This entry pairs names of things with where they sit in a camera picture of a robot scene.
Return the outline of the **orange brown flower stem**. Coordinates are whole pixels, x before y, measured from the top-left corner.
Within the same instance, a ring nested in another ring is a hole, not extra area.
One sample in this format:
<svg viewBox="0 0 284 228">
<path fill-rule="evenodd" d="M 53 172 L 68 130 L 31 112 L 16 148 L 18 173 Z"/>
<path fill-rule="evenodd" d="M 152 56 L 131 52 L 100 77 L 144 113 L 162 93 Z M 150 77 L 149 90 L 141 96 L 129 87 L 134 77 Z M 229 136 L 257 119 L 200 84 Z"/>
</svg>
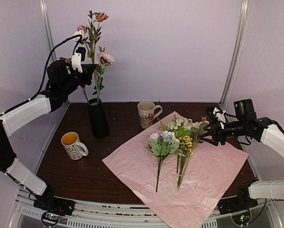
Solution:
<svg viewBox="0 0 284 228">
<path fill-rule="evenodd" d="M 65 62 L 67 63 L 67 64 L 70 64 L 71 63 L 71 59 L 70 58 L 67 58 L 66 60 L 65 60 Z M 86 101 L 88 102 L 88 96 L 87 96 L 87 92 L 86 92 L 86 87 L 85 87 L 85 85 L 81 85 L 81 88 L 82 88 L 82 91 L 83 91 L 83 94 L 84 94 L 84 96 L 85 96 L 85 99 L 86 99 Z"/>
</svg>

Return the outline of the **purple flower bouquet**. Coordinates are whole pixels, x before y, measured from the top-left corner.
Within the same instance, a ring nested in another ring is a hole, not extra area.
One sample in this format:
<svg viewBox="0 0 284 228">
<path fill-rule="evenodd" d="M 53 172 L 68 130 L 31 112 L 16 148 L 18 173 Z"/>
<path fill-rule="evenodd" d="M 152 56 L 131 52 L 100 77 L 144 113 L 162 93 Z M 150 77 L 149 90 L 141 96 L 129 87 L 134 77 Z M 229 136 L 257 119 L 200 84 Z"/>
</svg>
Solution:
<svg viewBox="0 0 284 228">
<path fill-rule="evenodd" d="M 193 122 L 192 119 L 173 116 L 168 123 L 160 122 L 160 131 L 175 133 L 175 137 L 180 141 L 177 150 L 177 169 L 178 174 L 177 189 L 179 190 L 183 182 L 185 172 L 193 151 L 200 143 L 200 136 L 205 133 L 204 127 L 209 124 L 206 117 L 202 117 L 200 122 Z"/>
</svg>

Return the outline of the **pink tissue wrapping sheet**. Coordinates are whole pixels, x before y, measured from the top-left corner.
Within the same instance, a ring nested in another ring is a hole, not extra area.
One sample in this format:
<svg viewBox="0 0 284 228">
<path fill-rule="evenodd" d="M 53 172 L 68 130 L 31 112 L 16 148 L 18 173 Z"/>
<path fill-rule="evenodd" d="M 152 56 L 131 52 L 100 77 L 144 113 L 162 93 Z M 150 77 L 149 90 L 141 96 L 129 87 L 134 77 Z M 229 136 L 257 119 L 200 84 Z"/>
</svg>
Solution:
<svg viewBox="0 0 284 228">
<path fill-rule="evenodd" d="M 146 149 L 159 123 L 142 131 L 103 159 L 110 171 L 150 210 L 173 228 L 199 228 L 230 187 L 248 154 L 231 144 L 197 145 L 183 182 L 177 185 L 177 158 L 170 156 L 158 169 L 157 158 Z"/>
</svg>

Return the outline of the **pink rose stem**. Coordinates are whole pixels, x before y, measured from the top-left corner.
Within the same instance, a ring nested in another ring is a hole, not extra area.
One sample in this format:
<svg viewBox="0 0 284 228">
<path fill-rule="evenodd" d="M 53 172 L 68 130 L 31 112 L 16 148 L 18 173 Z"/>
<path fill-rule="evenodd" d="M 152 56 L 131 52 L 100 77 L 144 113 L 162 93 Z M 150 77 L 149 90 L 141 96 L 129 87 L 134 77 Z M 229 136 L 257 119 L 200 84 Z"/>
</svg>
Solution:
<svg viewBox="0 0 284 228">
<path fill-rule="evenodd" d="M 112 66 L 115 63 L 115 58 L 106 52 L 105 47 L 99 47 L 99 53 L 96 55 L 95 64 L 96 69 L 94 71 L 95 78 L 95 92 L 97 103 L 100 103 L 101 91 L 104 88 L 103 79 L 105 74 L 105 69 Z"/>
</svg>

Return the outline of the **mauve and white flower stem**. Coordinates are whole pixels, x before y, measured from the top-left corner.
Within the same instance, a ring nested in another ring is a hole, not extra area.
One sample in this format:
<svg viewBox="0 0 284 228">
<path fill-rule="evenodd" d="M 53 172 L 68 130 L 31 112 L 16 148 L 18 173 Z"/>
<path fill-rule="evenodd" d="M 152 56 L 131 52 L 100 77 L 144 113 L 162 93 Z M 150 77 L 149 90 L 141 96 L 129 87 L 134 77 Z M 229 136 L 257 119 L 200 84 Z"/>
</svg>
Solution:
<svg viewBox="0 0 284 228">
<path fill-rule="evenodd" d="M 108 20 L 108 18 L 109 16 L 104 12 L 93 12 L 90 10 L 88 13 L 88 24 L 86 26 L 79 25 L 74 33 L 74 35 L 82 36 L 79 43 L 86 46 L 87 56 L 91 59 L 92 63 L 95 62 L 95 48 L 102 34 L 101 24 Z"/>
</svg>

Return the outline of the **blue white hydrangea bunch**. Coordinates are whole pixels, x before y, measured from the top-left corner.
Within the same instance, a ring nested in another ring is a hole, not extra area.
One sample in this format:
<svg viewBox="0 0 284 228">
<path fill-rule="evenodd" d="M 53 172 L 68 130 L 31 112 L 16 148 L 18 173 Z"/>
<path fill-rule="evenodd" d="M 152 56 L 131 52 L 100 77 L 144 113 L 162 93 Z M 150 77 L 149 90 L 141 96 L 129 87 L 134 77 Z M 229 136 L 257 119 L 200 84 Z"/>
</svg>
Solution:
<svg viewBox="0 0 284 228">
<path fill-rule="evenodd" d="M 172 156 L 177 153 L 179 145 L 179 139 L 176 138 L 174 132 L 170 131 L 163 131 L 161 133 L 154 132 L 150 134 L 149 138 L 146 140 L 146 149 L 158 160 L 156 192 L 158 191 L 160 172 L 163 162 L 168 156 Z"/>
</svg>

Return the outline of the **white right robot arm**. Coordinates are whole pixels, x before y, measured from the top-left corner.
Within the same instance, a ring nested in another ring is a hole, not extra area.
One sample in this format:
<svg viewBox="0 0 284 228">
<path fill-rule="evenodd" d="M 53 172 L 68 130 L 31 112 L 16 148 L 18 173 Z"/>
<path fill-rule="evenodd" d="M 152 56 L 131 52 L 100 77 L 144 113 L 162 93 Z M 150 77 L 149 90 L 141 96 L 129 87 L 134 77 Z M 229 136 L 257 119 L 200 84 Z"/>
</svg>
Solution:
<svg viewBox="0 0 284 228">
<path fill-rule="evenodd" d="M 236 121 L 227 122 L 225 111 L 208 106 L 205 113 L 211 121 L 204 127 L 206 132 L 200 140 L 218 146 L 226 144 L 227 138 L 244 136 L 245 145 L 250 145 L 255 139 L 284 158 L 284 129 L 280 124 L 268 117 L 258 118 L 251 99 L 235 101 L 234 108 Z M 256 199 L 284 201 L 284 180 L 248 182 L 239 187 L 233 204 L 242 210 Z"/>
</svg>

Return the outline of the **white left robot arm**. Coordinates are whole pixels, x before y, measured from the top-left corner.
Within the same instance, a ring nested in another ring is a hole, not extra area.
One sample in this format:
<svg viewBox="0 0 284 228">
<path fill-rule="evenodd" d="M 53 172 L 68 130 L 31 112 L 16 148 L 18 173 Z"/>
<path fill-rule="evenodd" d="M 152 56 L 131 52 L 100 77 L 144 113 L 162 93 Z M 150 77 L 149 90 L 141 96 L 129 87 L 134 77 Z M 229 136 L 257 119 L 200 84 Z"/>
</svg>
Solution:
<svg viewBox="0 0 284 228">
<path fill-rule="evenodd" d="M 57 60 L 47 67 L 48 81 L 43 91 L 13 110 L 0 114 L 0 171 L 40 196 L 40 204 L 48 211 L 58 207 L 57 198 L 46 192 L 47 184 L 19 161 L 9 137 L 31 121 L 59 109 L 79 86 L 91 85 L 95 69 L 95 64 Z"/>
</svg>

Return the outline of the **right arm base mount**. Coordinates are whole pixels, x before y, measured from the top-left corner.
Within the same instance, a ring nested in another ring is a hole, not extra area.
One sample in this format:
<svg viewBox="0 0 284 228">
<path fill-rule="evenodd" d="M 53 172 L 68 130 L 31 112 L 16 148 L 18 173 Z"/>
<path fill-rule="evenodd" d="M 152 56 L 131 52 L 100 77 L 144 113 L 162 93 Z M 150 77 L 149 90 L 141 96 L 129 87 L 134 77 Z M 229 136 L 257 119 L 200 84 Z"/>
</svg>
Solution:
<svg viewBox="0 0 284 228">
<path fill-rule="evenodd" d="M 232 221 L 239 226 L 248 225 L 252 220 L 251 208 L 258 206 L 256 199 L 250 198 L 248 187 L 255 180 L 250 180 L 237 189 L 236 196 L 221 199 L 218 203 L 220 215 L 231 214 Z"/>
</svg>

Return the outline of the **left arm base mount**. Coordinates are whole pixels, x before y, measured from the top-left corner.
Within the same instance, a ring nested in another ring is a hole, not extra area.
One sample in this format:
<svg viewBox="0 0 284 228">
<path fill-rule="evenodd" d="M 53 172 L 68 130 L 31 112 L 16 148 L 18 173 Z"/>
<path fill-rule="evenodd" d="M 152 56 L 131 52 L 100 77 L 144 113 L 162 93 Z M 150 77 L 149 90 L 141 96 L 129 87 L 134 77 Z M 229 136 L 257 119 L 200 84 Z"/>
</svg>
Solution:
<svg viewBox="0 0 284 228">
<path fill-rule="evenodd" d="M 62 199 L 55 196 L 52 187 L 47 186 L 42 195 L 37 195 L 34 192 L 29 194 L 35 199 L 33 206 L 38 209 L 44 210 L 41 215 L 41 222 L 46 228 L 52 228 L 57 225 L 62 217 L 71 216 L 75 202 L 70 199 Z"/>
</svg>

